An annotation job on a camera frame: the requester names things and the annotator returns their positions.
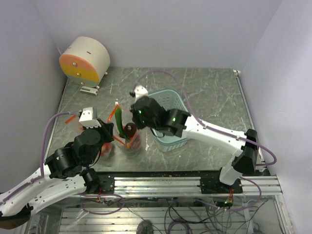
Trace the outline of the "dark toy mangosteen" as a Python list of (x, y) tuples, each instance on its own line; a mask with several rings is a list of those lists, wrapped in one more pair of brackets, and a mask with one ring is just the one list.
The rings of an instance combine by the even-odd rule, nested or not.
[(129, 122), (124, 126), (125, 136), (131, 139), (137, 131), (137, 127), (134, 123)]

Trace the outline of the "clear zip bag orange zipper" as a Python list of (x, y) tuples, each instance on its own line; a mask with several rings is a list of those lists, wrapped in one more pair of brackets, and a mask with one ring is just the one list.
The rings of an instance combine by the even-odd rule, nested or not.
[(100, 118), (97, 118), (97, 121), (99, 126), (90, 128), (79, 123), (77, 116), (72, 116), (65, 122), (68, 127), (78, 134), (65, 147), (70, 149), (75, 160), (81, 165), (88, 166), (95, 163), (96, 158), (103, 152), (102, 146), (114, 140), (114, 124), (111, 122), (105, 123)]

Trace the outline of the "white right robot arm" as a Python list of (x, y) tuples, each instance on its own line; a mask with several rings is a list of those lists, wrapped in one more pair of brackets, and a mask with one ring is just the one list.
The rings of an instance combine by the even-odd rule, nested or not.
[(165, 110), (149, 96), (136, 99), (130, 111), (138, 129), (149, 127), (165, 136), (199, 140), (230, 153), (232, 158), (220, 169), (214, 184), (221, 193), (227, 192), (240, 176), (255, 173), (258, 153), (255, 130), (234, 131), (202, 121), (180, 109)]

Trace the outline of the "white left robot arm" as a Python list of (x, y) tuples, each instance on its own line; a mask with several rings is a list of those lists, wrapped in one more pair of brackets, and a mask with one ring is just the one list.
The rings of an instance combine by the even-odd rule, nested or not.
[(86, 128), (72, 142), (47, 157), (38, 169), (15, 188), (0, 195), (0, 227), (13, 229), (47, 206), (69, 196), (95, 193), (100, 186), (91, 168), (103, 144), (113, 138), (113, 123), (97, 119), (98, 126)]

